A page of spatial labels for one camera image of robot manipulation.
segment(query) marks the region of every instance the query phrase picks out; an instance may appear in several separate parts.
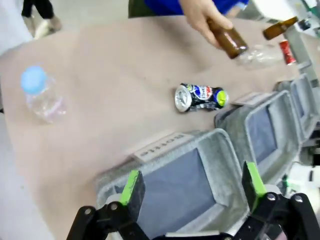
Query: can label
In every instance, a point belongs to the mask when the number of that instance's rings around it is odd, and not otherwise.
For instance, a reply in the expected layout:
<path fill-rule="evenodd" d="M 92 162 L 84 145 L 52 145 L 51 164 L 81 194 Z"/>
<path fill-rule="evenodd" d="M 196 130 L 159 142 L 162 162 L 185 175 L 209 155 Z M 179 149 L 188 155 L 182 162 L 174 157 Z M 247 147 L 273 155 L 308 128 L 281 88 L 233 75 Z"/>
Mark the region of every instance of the can label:
<path fill-rule="evenodd" d="M 209 86 L 194 86 L 194 94 L 200 100 L 208 100 L 212 96 L 212 88 Z"/>
<path fill-rule="evenodd" d="M 279 43 L 280 45 L 280 48 L 282 50 L 282 53 L 283 53 L 283 56 L 284 56 L 284 60 L 285 60 L 285 63 L 287 65 L 291 65 L 293 63 L 296 62 L 296 59 L 290 49 L 290 44 L 289 44 L 289 41 L 288 40 L 284 40 L 284 41 L 281 41 Z"/>

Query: clear plastic bottle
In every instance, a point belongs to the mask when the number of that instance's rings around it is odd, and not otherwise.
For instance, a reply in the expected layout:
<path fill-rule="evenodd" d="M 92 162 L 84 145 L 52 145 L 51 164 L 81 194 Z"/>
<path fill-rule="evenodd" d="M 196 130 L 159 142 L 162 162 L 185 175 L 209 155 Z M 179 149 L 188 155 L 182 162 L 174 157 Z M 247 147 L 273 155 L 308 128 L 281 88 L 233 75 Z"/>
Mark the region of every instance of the clear plastic bottle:
<path fill-rule="evenodd" d="M 56 82 L 40 66 L 28 67 L 21 76 L 27 107 L 40 119 L 53 123 L 66 114 L 64 99 L 57 93 Z"/>
<path fill-rule="evenodd" d="M 262 69 L 285 62 L 281 48 L 271 44 L 254 45 L 239 55 L 236 61 L 248 70 Z"/>

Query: shoe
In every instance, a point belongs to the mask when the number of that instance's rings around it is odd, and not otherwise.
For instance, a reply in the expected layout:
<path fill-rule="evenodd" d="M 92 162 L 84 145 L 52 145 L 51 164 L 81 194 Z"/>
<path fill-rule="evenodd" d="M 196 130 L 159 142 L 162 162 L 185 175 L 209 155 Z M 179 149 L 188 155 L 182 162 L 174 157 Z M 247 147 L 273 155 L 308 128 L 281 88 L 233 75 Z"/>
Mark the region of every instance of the shoe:
<path fill-rule="evenodd" d="M 29 32 L 31 33 L 32 37 L 35 36 L 36 33 L 36 26 L 35 26 L 35 22 L 34 22 L 34 17 L 25 17 L 23 16 L 23 21 L 26 25 L 26 27 L 28 28 Z"/>
<path fill-rule="evenodd" d="M 58 17 L 53 16 L 53 18 L 49 19 L 49 24 L 52 29 L 52 31 L 57 32 L 62 29 L 61 21 Z"/>
<path fill-rule="evenodd" d="M 54 16 L 51 19 L 45 19 L 37 27 L 34 34 L 34 39 L 40 39 L 50 34 L 53 34 L 61 30 L 61 28 L 62 28 L 62 24 L 60 22 L 60 19 L 57 18 L 56 16 Z"/>

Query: person's leg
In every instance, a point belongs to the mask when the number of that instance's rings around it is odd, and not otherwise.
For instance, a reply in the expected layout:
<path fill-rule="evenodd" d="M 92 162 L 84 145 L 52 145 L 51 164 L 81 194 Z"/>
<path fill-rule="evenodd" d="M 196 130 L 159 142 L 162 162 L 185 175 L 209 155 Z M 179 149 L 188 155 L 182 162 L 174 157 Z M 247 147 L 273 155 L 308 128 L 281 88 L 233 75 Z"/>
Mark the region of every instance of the person's leg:
<path fill-rule="evenodd" d="M 32 15 L 32 6 L 33 5 L 34 4 L 33 4 L 32 0 L 24 0 L 21 15 L 23 17 L 30 18 Z"/>
<path fill-rule="evenodd" d="M 21 12 L 21 15 L 23 17 L 23 21 L 32 36 L 35 35 L 35 31 L 36 31 L 35 22 L 34 22 L 34 19 L 32 16 L 32 6 L 33 5 L 34 5 L 33 0 L 24 0 L 22 12 Z"/>
<path fill-rule="evenodd" d="M 49 0 L 33 0 L 33 3 L 40 16 L 46 20 L 37 28 L 35 39 L 47 36 L 52 31 L 57 32 L 62 28 L 62 24 L 59 18 L 55 16 L 54 8 Z"/>
<path fill-rule="evenodd" d="M 129 18 L 152 17 L 156 14 L 145 4 L 145 0 L 129 0 Z"/>

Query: person's arm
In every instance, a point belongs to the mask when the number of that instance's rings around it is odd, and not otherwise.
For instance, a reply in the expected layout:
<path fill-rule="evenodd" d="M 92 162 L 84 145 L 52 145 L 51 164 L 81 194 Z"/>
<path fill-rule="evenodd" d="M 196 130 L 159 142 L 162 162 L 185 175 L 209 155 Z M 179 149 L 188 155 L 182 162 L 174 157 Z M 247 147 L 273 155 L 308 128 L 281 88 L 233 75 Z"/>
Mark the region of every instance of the person's arm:
<path fill-rule="evenodd" d="M 211 19 L 225 29 L 232 29 L 232 22 L 219 12 L 212 0 L 179 0 L 179 2 L 191 27 L 201 33 L 210 44 L 219 47 L 207 20 Z"/>

